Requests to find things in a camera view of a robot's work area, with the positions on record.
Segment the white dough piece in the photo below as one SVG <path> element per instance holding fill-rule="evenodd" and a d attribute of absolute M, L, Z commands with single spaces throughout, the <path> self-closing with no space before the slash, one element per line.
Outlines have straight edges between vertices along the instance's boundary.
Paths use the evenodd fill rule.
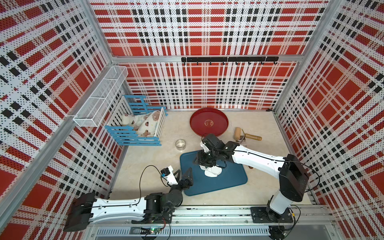
<path fill-rule="evenodd" d="M 204 171 L 205 176 L 210 178 L 216 178 L 222 173 L 222 168 L 219 168 L 219 167 L 200 166 L 200 168 L 202 171 Z"/>

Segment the teal plastic tray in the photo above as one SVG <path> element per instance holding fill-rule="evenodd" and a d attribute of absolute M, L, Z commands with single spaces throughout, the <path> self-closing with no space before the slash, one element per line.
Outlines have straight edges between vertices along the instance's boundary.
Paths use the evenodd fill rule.
<path fill-rule="evenodd" d="M 217 177 L 208 177 L 201 167 L 194 163 L 198 151 L 184 153 L 180 156 L 181 171 L 193 170 L 194 184 L 185 191 L 187 196 L 196 196 L 223 189 L 244 185 L 248 181 L 247 174 L 242 165 L 227 163 Z"/>

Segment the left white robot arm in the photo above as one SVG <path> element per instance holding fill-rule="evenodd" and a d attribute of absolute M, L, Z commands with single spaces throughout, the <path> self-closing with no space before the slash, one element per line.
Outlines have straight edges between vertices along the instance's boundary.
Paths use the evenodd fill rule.
<path fill-rule="evenodd" d="M 193 169 L 182 176 L 176 171 L 176 184 L 168 193 L 152 193 L 133 200 L 106 200 L 87 193 L 73 200 L 64 232 L 85 230 L 90 223 L 125 218 L 132 224 L 170 223 L 183 203 L 183 191 L 193 186 Z"/>

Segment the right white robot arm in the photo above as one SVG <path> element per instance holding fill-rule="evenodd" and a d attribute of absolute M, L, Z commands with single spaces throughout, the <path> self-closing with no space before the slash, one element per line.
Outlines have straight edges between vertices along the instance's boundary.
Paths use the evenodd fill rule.
<path fill-rule="evenodd" d="M 202 138 L 200 146 L 203 149 L 198 151 L 195 163 L 209 172 L 210 177 L 218 175 L 218 169 L 222 166 L 217 162 L 221 161 L 252 167 L 279 180 L 279 190 L 266 206 L 266 213 L 270 217 L 280 219 L 293 202 L 303 200 L 309 175 L 296 156 L 271 156 L 250 150 L 237 142 L 229 141 L 225 144 L 213 134 Z"/>

